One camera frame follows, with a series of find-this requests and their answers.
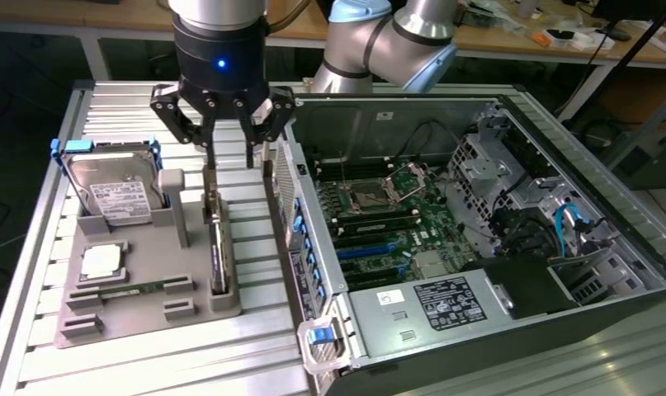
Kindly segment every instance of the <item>motherboard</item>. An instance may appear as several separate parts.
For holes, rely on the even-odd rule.
[[[350,291],[448,275],[478,258],[424,164],[387,165],[383,177],[338,167],[316,193]]]

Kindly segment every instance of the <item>wooden table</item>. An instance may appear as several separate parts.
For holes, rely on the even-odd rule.
[[[297,1],[268,0],[269,21],[277,21]],[[512,19],[524,24],[528,31],[546,27],[542,21],[519,19],[515,16],[516,6],[508,0],[500,1]],[[586,25],[593,22],[591,17],[577,7],[566,6],[558,0],[542,0],[540,7],[546,13],[573,19],[579,15]],[[642,33],[635,27],[619,27],[631,34],[633,39],[617,42],[609,51],[598,54],[594,60],[597,69],[566,106],[560,119],[577,112]],[[83,0],[0,0],[0,31],[77,37],[92,76],[100,80],[109,79],[100,39],[172,40],[171,16],[159,8],[155,0],[123,0],[119,5]],[[267,45],[323,48],[326,36],[327,22],[313,1],[297,20],[267,39]],[[462,26],[456,29],[454,43],[458,46],[458,56],[462,57],[585,64],[591,56],[591,51],[579,51],[571,47],[544,48],[526,34],[507,33],[499,28]],[[666,53],[647,44],[630,66],[666,68]]]

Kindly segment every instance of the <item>aluminum profile table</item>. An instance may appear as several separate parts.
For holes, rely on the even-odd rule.
[[[181,200],[199,201],[204,153],[179,144],[157,120],[148,107],[152,86],[97,84],[76,90],[60,138],[99,143],[152,135],[161,143],[164,167],[185,170]],[[147,95],[129,94],[136,91]],[[189,107],[184,112],[199,120]],[[217,185],[229,203],[241,315],[68,349],[53,347],[79,199],[50,164],[0,320],[0,337],[9,337],[0,339],[0,394],[307,392],[260,169],[245,168],[243,136],[233,121],[217,124]]]
[[[153,84],[101,82],[76,89],[60,138],[115,142],[153,135],[163,143],[164,166],[185,170],[183,199],[193,201],[200,195],[203,154],[191,145],[176,144],[149,110]],[[519,107],[527,116],[540,111],[535,101],[510,86],[448,85],[438,91],[476,92],[478,87],[523,101]],[[380,86],[378,91],[394,88]],[[184,111],[197,119],[189,107]],[[630,192],[611,190],[613,176],[603,167],[587,169],[589,163],[579,159],[583,148],[569,134],[558,133],[558,124],[539,126],[554,129],[551,140],[614,201],[627,202]],[[79,201],[50,164],[0,319],[1,395],[308,394],[260,172],[244,168],[236,123],[217,124],[215,145],[217,182],[233,218],[241,316],[64,350],[52,346]],[[639,218],[646,210],[642,205],[623,208],[666,253],[666,233]],[[585,342],[406,393],[431,394],[666,395],[666,302]]]

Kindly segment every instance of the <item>green circuit board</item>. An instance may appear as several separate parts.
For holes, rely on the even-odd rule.
[[[340,266],[350,290],[362,290],[379,285],[428,279],[455,273],[462,266],[478,258],[472,246],[444,204],[442,194],[426,176],[426,187],[394,204],[384,191],[380,178],[350,179],[317,182],[317,197],[323,206],[330,234],[336,251],[363,249],[392,244],[391,252],[370,257],[340,259]],[[399,196],[418,188],[418,174],[406,168],[392,175],[394,190]],[[356,217],[384,214],[391,211],[416,210],[414,224],[391,232],[374,232],[358,239],[338,235],[332,219],[354,220]],[[374,242],[364,243],[364,238]]]

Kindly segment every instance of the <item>workbench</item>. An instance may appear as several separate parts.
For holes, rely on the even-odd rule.
[[[540,21],[518,19],[516,5],[508,3],[508,0],[500,1],[514,20],[524,24],[528,30],[540,26]],[[296,2],[297,0],[269,0],[269,21],[277,21]],[[579,15],[586,25],[594,21],[577,7],[566,6],[558,0],[543,0],[540,7],[546,12],[573,19]],[[574,115],[641,35],[635,27],[622,25],[619,27],[633,38],[627,42],[617,42],[609,51],[601,51],[597,55],[597,68],[565,106],[559,120]],[[100,48],[100,39],[172,40],[171,15],[159,8],[155,0],[123,0],[119,5],[83,0],[0,0],[0,31],[76,37],[83,45],[96,80],[109,80],[109,67]],[[267,39],[267,45],[323,48],[326,36],[327,22],[313,1],[296,21]],[[459,49],[456,55],[470,58],[585,64],[593,53],[571,47],[544,48],[527,35],[515,35],[495,27],[462,26],[456,29],[454,43]],[[630,66],[666,68],[666,53],[647,44]]]
[[[161,143],[164,167],[185,171],[181,198],[195,201],[203,191],[204,155],[192,145],[176,143],[151,111],[153,84],[99,82],[79,87],[58,138],[120,142],[155,136]],[[463,89],[468,86],[443,84],[435,92],[458,93]],[[515,92],[508,86],[504,89]],[[398,91],[388,86],[382,90]],[[199,122],[188,105],[183,110]],[[79,199],[57,165],[49,164],[0,318],[0,395],[308,394],[260,162],[255,169],[244,167],[241,137],[233,121],[217,123],[217,188],[229,203],[241,315],[62,350],[52,341]],[[46,145],[48,155],[49,142],[34,143]],[[666,302],[583,342],[410,394],[587,396],[622,394],[625,389],[634,395],[666,394]]]

